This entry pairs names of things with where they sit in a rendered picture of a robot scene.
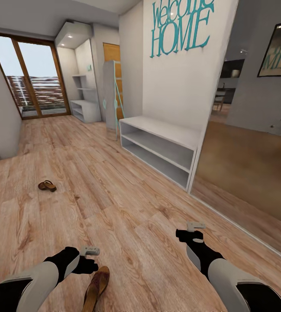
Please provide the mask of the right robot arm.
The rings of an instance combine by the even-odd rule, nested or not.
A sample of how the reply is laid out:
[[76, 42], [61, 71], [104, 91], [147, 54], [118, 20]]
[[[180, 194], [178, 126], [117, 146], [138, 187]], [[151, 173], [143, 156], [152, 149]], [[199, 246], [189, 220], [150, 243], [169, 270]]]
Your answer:
[[275, 289], [226, 260], [208, 247], [200, 231], [204, 223], [187, 222], [187, 230], [176, 230], [187, 243], [188, 258], [212, 284], [228, 312], [281, 312], [281, 296]]

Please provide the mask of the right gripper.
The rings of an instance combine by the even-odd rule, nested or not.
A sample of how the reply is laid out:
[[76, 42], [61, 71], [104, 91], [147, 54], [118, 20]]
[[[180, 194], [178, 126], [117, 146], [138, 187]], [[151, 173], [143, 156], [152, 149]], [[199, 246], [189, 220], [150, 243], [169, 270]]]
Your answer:
[[[176, 237], [179, 238], [180, 242], [185, 242], [187, 243], [187, 239], [189, 236], [196, 236], [200, 237], [200, 239], [203, 239], [203, 234], [200, 231], [195, 231], [195, 232], [188, 232], [187, 230], [176, 230]], [[188, 245], [188, 244], [187, 244]]]

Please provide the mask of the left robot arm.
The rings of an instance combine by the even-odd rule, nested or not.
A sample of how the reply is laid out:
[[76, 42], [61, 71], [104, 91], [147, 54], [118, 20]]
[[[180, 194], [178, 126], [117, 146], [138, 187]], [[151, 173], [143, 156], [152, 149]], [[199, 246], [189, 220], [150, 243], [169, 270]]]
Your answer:
[[44, 262], [0, 282], [0, 312], [38, 312], [52, 290], [70, 273], [91, 274], [98, 271], [95, 260], [87, 255], [99, 255], [97, 247], [84, 246], [79, 252], [65, 247]]

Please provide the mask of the sandal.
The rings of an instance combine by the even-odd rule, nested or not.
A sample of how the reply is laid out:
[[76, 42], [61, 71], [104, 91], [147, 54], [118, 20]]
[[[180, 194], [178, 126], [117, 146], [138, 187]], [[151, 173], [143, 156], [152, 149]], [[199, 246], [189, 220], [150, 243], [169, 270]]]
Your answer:
[[48, 182], [48, 181], [41, 182], [39, 184], [39, 189], [41, 190], [49, 189], [51, 192], [55, 192], [57, 190], [56, 186], [53, 185], [52, 182]]
[[103, 266], [96, 271], [84, 297], [82, 312], [95, 312], [96, 303], [105, 291], [110, 277], [108, 267]]

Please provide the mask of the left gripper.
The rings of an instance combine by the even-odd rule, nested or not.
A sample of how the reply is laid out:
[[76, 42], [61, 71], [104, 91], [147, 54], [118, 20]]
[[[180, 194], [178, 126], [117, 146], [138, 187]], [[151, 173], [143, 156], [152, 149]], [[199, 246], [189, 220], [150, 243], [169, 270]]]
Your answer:
[[[81, 256], [82, 257], [82, 256]], [[93, 271], [98, 271], [98, 264], [94, 263], [95, 260], [90, 260], [82, 257], [82, 266], [80, 269], [74, 273], [77, 274], [91, 274]]]

